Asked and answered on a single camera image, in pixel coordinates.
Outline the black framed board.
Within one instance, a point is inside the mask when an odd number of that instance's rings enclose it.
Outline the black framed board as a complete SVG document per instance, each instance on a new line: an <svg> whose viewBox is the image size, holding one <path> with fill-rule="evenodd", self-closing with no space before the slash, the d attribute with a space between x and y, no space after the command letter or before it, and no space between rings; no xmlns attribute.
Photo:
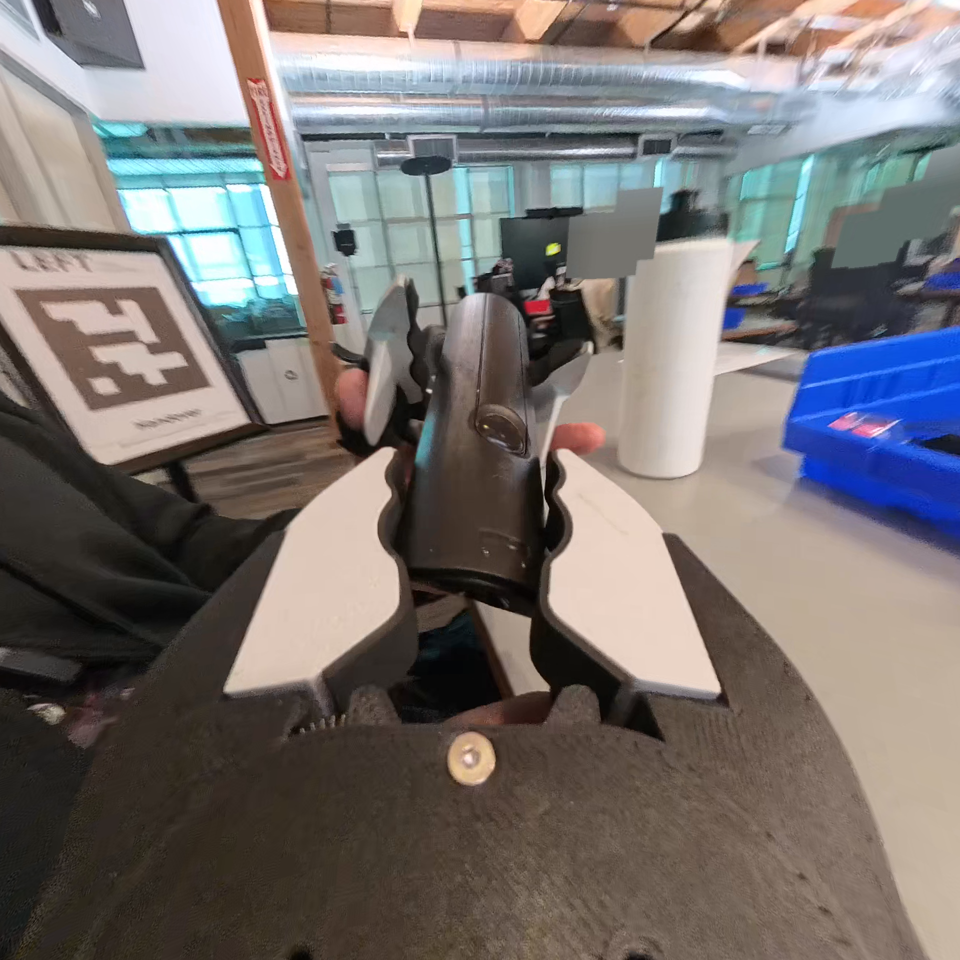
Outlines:
<svg viewBox="0 0 960 960"><path fill-rule="evenodd" d="M2 226L1 335L29 399L128 474L267 430L165 237Z"/></svg>

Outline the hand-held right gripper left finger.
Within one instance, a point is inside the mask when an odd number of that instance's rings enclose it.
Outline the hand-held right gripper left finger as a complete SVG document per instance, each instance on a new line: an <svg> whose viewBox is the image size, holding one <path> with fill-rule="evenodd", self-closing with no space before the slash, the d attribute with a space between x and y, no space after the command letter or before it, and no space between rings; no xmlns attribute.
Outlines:
<svg viewBox="0 0 960 960"><path fill-rule="evenodd" d="M418 625L393 546L405 463L383 448L318 494L284 532L222 693L305 694L323 716L388 690L413 666Z"/></svg>

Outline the black floor lamp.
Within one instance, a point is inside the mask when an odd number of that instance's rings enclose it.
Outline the black floor lamp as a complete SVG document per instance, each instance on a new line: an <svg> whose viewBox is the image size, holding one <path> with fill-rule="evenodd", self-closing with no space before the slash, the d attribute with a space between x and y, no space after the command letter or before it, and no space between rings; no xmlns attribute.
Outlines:
<svg viewBox="0 0 960 960"><path fill-rule="evenodd" d="M425 191L429 232L434 255L434 267L438 288L438 308L441 325L444 330L449 327L449 315L445 294L445 276L440 252L436 203L433 189L433 178L450 172L449 158L437 154L411 155L400 165L401 172L408 177L420 179Z"/></svg>

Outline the black studio light on tripod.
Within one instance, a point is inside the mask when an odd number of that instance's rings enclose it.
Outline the black studio light on tripod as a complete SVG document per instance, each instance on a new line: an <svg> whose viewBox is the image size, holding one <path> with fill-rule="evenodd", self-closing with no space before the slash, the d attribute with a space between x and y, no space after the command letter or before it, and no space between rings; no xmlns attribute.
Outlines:
<svg viewBox="0 0 960 960"><path fill-rule="evenodd" d="M331 271L336 274L343 320L356 320L356 306L352 289L351 260L357 253L356 235L349 222L338 221L331 230L335 259Z"/></svg>

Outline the white printed paper sheet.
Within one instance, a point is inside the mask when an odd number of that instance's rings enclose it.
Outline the white printed paper sheet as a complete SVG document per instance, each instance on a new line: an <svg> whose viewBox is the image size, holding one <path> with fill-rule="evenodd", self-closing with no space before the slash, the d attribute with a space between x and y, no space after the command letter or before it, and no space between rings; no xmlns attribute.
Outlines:
<svg viewBox="0 0 960 960"><path fill-rule="evenodd" d="M721 342L714 363L714 376L747 373L796 382L809 354L806 351L768 344Z"/></svg>

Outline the black curved electronic device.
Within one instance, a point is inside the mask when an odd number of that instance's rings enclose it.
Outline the black curved electronic device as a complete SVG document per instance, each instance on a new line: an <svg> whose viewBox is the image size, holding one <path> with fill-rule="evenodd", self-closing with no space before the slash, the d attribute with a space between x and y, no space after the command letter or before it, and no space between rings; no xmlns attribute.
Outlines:
<svg viewBox="0 0 960 960"><path fill-rule="evenodd" d="M471 294L450 318L395 548L411 579L530 617L545 498L515 306Z"/></svg>

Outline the white plastic bottle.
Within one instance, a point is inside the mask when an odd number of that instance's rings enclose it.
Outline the white plastic bottle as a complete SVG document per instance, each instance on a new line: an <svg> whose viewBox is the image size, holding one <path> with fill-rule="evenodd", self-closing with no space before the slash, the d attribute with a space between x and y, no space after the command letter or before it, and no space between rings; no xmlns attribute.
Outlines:
<svg viewBox="0 0 960 960"><path fill-rule="evenodd" d="M679 189L637 262L623 330L617 459L669 480L701 467L725 311L742 255L727 215Z"/></svg>

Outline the wooden post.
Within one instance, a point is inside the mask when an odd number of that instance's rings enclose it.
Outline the wooden post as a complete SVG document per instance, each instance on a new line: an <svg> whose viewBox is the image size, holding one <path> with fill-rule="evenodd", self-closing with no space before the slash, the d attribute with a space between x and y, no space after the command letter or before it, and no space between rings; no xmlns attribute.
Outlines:
<svg viewBox="0 0 960 960"><path fill-rule="evenodd" d="M217 7L291 264L315 371L330 421L334 423L339 409L336 388L341 365L330 347L330 309L306 216L297 155L289 131L289 110L273 61L266 9L260 1L218 1Z"/></svg>

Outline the small blue bin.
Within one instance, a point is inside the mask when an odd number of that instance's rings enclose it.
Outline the small blue bin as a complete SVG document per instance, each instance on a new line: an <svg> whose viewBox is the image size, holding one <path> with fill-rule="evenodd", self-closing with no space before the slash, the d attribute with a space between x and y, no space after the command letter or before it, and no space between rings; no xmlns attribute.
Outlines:
<svg viewBox="0 0 960 960"><path fill-rule="evenodd" d="M767 283L734 285L727 297L723 331L738 330L745 322L748 309L757 306L769 289Z"/></svg>

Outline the blue plastic bin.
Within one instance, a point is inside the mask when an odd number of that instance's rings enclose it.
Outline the blue plastic bin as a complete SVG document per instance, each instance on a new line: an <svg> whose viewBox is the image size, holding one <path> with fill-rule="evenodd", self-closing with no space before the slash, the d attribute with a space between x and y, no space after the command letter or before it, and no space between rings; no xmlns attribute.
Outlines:
<svg viewBox="0 0 960 960"><path fill-rule="evenodd" d="M838 433L859 411L902 421L883 441ZM811 352L782 445L802 478L958 540L959 330L914 333Z"/></svg>

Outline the person's black jacket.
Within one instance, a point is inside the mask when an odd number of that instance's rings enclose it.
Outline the person's black jacket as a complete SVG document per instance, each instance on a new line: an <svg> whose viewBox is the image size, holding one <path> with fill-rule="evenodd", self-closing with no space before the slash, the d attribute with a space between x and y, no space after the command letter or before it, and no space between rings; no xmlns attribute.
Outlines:
<svg viewBox="0 0 960 960"><path fill-rule="evenodd" d="M144 667L82 670L70 684L2 671L1 957L12 958L56 866L96 742Z"/></svg>

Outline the black wall speaker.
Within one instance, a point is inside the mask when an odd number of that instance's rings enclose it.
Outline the black wall speaker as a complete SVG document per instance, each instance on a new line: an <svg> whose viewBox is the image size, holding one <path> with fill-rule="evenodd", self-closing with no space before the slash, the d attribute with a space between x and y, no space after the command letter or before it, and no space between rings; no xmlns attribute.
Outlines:
<svg viewBox="0 0 960 960"><path fill-rule="evenodd" d="M145 70L124 1L31 1L46 38L82 68Z"/></svg>

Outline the white low cabinet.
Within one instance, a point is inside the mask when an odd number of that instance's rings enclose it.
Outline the white low cabinet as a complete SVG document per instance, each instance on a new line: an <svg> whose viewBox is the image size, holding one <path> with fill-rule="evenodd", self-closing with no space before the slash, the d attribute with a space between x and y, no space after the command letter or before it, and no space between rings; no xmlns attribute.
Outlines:
<svg viewBox="0 0 960 960"><path fill-rule="evenodd" d="M330 414L305 332L239 339L232 351L267 426L314 421Z"/></svg>

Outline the person's left hand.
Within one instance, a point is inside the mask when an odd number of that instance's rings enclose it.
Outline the person's left hand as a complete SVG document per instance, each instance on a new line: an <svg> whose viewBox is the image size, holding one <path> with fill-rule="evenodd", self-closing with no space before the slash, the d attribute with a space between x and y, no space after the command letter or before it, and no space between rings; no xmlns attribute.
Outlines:
<svg viewBox="0 0 960 960"><path fill-rule="evenodd" d="M356 442L362 445L366 441L368 381L368 373L360 367L346 368L337 379L335 390L339 404L338 423L344 431L343 437L351 444ZM395 402L395 414L408 414L408 422L399 430L397 436L406 442L414 443L423 429L429 399L425 396L420 402L409 404L404 391L399 389ZM600 450L605 443L606 431L602 426L586 422L565 423L557 425L550 450L572 450L583 457Z"/></svg>

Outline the frosted glass window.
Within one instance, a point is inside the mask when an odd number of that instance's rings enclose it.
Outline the frosted glass window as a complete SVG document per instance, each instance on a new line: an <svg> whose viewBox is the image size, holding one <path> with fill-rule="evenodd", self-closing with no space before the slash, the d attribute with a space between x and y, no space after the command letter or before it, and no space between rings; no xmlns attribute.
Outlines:
<svg viewBox="0 0 960 960"><path fill-rule="evenodd" d="M499 222L528 209L614 209L618 193L660 188L662 208L681 189L699 193L700 206L726 211L730 236L757 241L753 259L769 287L795 283L813 251L827 244L836 210L877 203L893 187L920 181L933 149L821 151L727 174L720 158L648 158L629 162L519 161L454 166L433 177L443 294L452 303L460 287L500 257ZM378 170L372 160L327 167L336 221L349 224L357 251L350 279L359 309L370 313L388 277L415 278L426 304L439 302L426 186L399 169Z"/></svg>

